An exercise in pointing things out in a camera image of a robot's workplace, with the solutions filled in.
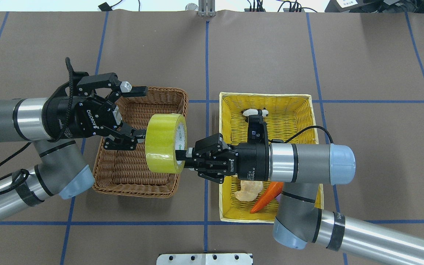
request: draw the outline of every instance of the black band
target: black band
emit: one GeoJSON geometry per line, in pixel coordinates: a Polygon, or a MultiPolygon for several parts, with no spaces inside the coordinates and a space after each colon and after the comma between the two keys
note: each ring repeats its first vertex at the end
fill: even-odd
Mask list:
{"type": "Polygon", "coordinates": [[[19,107],[21,106],[22,101],[24,101],[24,100],[25,100],[25,99],[22,99],[21,101],[19,101],[19,102],[15,105],[15,107],[14,107],[14,112],[12,113],[12,122],[14,123],[14,128],[15,128],[15,131],[17,131],[17,134],[19,134],[19,136],[20,136],[22,139],[24,139],[24,140],[26,140],[26,141],[30,141],[30,139],[27,139],[27,137],[25,137],[25,136],[22,134],[21,129],[19,128],[19,123],[17,123],[17,111],[19,110],[19,107]]]}
{"type": "Polygon", "coordinates": [[[299,158],[297,157],[296,144],[291,143],[291,145],[292,145],[292,150],[293,150],[293,153],[294,153],[294,173],[292,175],[291,182],[296,182],[296,180],[297,180],[297,168],[298,168],[298,165],[299,165],[299,158]]]}
{"type": "Polygon", "coordinates": [[[297,200],[302,200],[302,201],[306,201],[306,202],[310,202],[310,203],[315,203],[315,200],[314,199],[301,197],[299,195],[291,194],[291,193],[288,193],[288,192],[285,192],[285,191],[282,191],[281,194],[284,195],[284,196],[288,196],[288,197],[297,199],[297,200]]]}
{"type": "Polygon", "coordinates": [[[43,156],[46,156],[46,155],[48,155],[50,153],[53,153],[53,152],[55,152],[57,150],[60,150],[60,149],[62,149],[64,147],[69,146],[69,145],[72,145],[72,144],[76,144],[76,142],[75,141],[69,141],[69,142],[60,144],[58,146],[55,146],[54,148],[48,149],[47,151],[40,153],[39,156],[42,158],[43,156]]]}
{"type": "Polygon", "coordinates": [[[318,209],[317,227],[315,228],[315,233],[313,234],[312,243],[315,243],[317,241],[318,232],[320,231],[321,224],[322,224],[322,209],[318,209]]]}
{"type": "Polygon", "coordinates": [[[50,197],[52,197],[54,194],[49,191],[49,188],[45,185],[45,182],[42,179],[42,176],[40,175],[39,171],[39,165],[35,165],[34,167],[35,175],[37,176],[37,179],[39,180],[40,185],[42,186],[45,193],[47,193],[50,197]]]}
{"type": "MultiPolygon", "coordinates": [[[[13,173],[12,183],[14,184],[15,182],[17,182],[17,179],[19,178],[23,178],[21,172],[13,173]]],[[[15,188],[15,191],[17,191],[17,194],[19,194],[19,197],[25,202],[25,204],[29,206],[36,206],[44,202],[43,200],[37,198],[35,193],[29,189],[29,186],[25,181],[20,186],[15,188]]]]}
{"type": "Polygon", "coordinates": [[[343,236],[345,236],[345,224],[346,219],[342,213],[335,213],[335,224],[333,225],[333,231],[331,232],[330,243],[328,243],[329,250],[338,251],[340,250],[341,243],[343,242],[343,236]]]}

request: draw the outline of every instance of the roll of tape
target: roll of tape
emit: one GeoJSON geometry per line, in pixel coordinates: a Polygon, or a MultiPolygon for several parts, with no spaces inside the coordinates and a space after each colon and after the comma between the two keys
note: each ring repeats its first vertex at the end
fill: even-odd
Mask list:
{"type": "Polygon", "coordinates": [[[176,150],[187,148],[186,120],[181,114],[155,114],[145,136],[146,164],[152,172],[180,173],[184,161],[176,160],[176,150]]]}

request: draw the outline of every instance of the table surface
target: table surface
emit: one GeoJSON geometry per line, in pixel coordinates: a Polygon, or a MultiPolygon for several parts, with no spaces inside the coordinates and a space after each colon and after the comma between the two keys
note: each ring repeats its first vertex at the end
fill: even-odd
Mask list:
{"type": "MultiPolygon", "coordinates": [[[[325,186],[325,208],[424,237],[424,15],[0,13],[0,99],[48,97],[67,79],[66,56],[75,70],[184,89],[189,143],[218,131],[221,91],[311,94],[317,124],[357,161],[352,183],[325,186]]],[[[78,140],[91,168],[98,143],[78,140]]],[[[0,161],[20,146],[0,143],[0,161]]],[[[30,147],[0,176],[37,163],[30,147]]],[[[255,264],[372,264],[319,245],[285,248],[272,225],[220,222],[218,189],[185,170],[169,199],[55,196],[0,223],[0,264],[154,264],[204,251],[253,253],[255,264]]]]}

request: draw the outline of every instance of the orange carrot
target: orange carrot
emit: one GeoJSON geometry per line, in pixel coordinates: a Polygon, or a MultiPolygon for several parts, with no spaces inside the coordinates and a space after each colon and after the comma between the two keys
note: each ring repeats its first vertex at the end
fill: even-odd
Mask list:
{"type": "Polygon", "coordinates": [[[268,188],[264,191],[263,195],[256,201],[250,213],[256,213],[263,209],[268,203],[270,203],[277,195],[282,192],[283,182],[273,181],[269,184],[268,188]]]}

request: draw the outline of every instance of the light blue cap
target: light blue cap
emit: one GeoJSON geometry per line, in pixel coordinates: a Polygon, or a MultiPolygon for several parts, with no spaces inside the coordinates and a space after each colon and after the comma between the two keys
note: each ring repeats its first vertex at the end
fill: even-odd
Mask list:
{"type": "Polygon", "coordinates": [[[81,171],[72,179],[72,181],[66,185],[65,188],[59,193],[62,199],[72,198],[88,188],[91,188],[94,184],[94,177],[89,169],[89,166],[86,165],[81,171]]]}
{"type": "Polygon", "coordinates": [[[301,240],[299,237],[289,231],[284,225],[274,218],[274,227],[272,230],[272,236],[281,245],[285,245],[288,248],[294,248],[296,250],[303,250],[307,242],[301,240]]]}
{"type": "Polygon", "coordinates": [[[356,173],[356,159],[348,146],[330,144],[330,183],[348,184],[356,173]]]}

